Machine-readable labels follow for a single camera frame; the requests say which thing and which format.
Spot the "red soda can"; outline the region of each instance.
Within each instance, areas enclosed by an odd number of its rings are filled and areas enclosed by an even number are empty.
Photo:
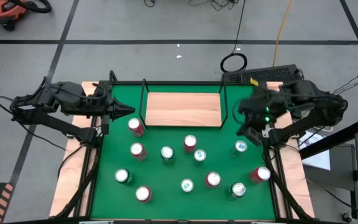
[[[215,188],[221,183],[221,176],[217,172],[209,172],[205,177],[205,185],[207,188]]]
[[[147,186],[141,186],[136,190],[135,196],[140,202],[149,202],[152,199],[152,191]]]
[[[141,143],[134,143],[131,145],[131,154],[139,161],[143,161],[147,157],[146,150]]]
[[[185,152],[194,153],[194,150],[196,149],[197,145],[196,137],[192,135],[186,136],[185,140],[183,140],[183,145],[185,146]]]
[[[258,167],[249,174],[249,180],[254,184],[259,184],[270,178],[270,171],[266,167]]]
[[[128,128],[137,138],[142,137],[144,135],[143,125],[137,118],[132,118],[128,121]]]

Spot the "vacuum hose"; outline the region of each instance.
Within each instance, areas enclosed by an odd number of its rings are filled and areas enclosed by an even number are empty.
[[[28,9],[33,12],[48,13],[52,10],[48,0],[40,0],[40,2],[42,2],[45,5],[44,8],[39,8],[35,4],[28,4],[26,2],[22,2],[21,0],[9,0],[9,1],[13,4],[17,4],[18,6],[23,7],[25,9]]]

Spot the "green tabletop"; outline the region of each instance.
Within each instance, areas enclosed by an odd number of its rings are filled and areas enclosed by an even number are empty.
[[[132,115],[119,118],[110,124],[110,134],[104,137],[100,158],[99,173],[94,192],[91,217],[110,219],[176,219],[176,220],[274,220],[272,197],[268,182],[252,184],[249,172],[264,166],[262,148],[255,147],[244,136],[236,136],[239,128],[231,110],[238,99],[249,97],[250,86],[227,86],[229,117],[222,129],[189,127],[149,127],[141,138],[135,138],[127,123],[131,118],[139,118],[141,85],[115,85],[112,94],[122,103],[136,108]],[[217,93],[216,85],[149,85],[150,91]],[[222,113],[224,100],[222,91]],[[183,150],[183,139],[192,134],[198,140],[197,148],[206,151],[206,160],[200,167],[194,166],[193,155]],[[238,158],[231,158],[229,150],[234,143],[243,140],[248,147]],[[143,162],[134,159],[130,146],[142,143],[147,151]],[[176,163],[166,166],[162,162],[160,150],[170,146],[175,151]],[[135,182],[125,186],[116,182],[115,172],[125,168],[133,173]],[[206,174],[216,171],[221,175],[221,185],[207,189],[204,183]],[[190,194],[182,192],[180,183],[189,178],[194,182]],[[242,198],[229,200],[226,189],[235,182],[246,186]],[[136,189],[148,186],[153,199],[141,203],[135,197]]]

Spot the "concrete floor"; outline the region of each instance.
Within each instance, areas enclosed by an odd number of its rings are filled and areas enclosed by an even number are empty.
[[[218,12],[209,4],[189,6],[187,0],[156,1],[147,8],[141,0],[50,0],[50,14],[28,13],[14,32],[0,26],[0,95],[31,94],[48,74],[54,82],[105,80],[110,69],[119,80],[219,80],[219,63],[233,45],[211,40],[236,38],[242,1]],[[275,40],[287,4],[248,0],[239,39]],[[358,27],[358,1],[346,4]],[[281,39],[293,42],[279,47],[276,65],[295,63],[321,90],[333,91],[358,74],[358,42],[353,42],[358,39],[339,0],[293,0]],[[337,41],[328,45],[326,40]],[[248,69],[272,65],[274,41],[269,43],[237,46],[248,57]],[[236,59],[227,62],[227,69],[240,66]],[[342,96],[349,108],[334,132],[358,121],[358,87]],[[11,178],[26,135],[10,118],[0,109],[0,182]],[[42,126],[35,133],[61,146],[67,141]],[[48,218],[62,157],[48,143],[31,141],[5,222]],[[316,217],[340,222],[349,209],[319,188],[309,188]],[[349,201],[349,192],[327,188]]]

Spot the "soda can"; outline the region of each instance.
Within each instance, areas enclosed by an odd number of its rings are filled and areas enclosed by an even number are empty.
[[[206,158],[206,153],[202,149],[197,149],[194,152],[194,162],[196,166],[200,166]]]
[[[190,179],[184,179],[180,183],[180,187],[185,193],[190,193],[193,190],[194,184],[193,181],[191,181]]]
[[[146,150],[141,143],[134,143],[131,145],[131,154],[139,161],[143,161],[147,157]]]
[[[149,202],[152,199],[152,191],[147,186],[141,186],[136,190],[135,196],[140,202]]]
[[[241,198],[246,193],[246,187],[243,183],[237,182],[232,184],[226,190],[226,196],[229,199]]]
[[[258,167],[249,174],[249,180],[254,184],[259,184],[270,178],[270,171],[266,167]]]
[[[116,172],[116,181],[120,184],[130,185],[133,183],[133,175],[127,169],[119,169]]]
[[[192,135],[187,135],[185,137],[185,140],[183,140],[183,144],[185,146],[185,152],[186,153],[193,153],[194,150],[196,149],[196,145],[197,145],[197,139],[196,137],[192,136]]]
[[[161,149],[161,157],[166,165],[175,163],[175,151],[169,146],[164,146]]]
[[[247,143],[244,141],[237,141],[234,144],[234,147],[230,150],[230,156],[233,158],[237,158],[241,155],[241,153],[247,150]]]
[[[205,177],[207,188],[215,188],[221,183],[221,176],[217,172],[209,172]]]
[[[137,138],[144,135],[143,125],[137,118],[132,118],[128,121],[128,128]]]

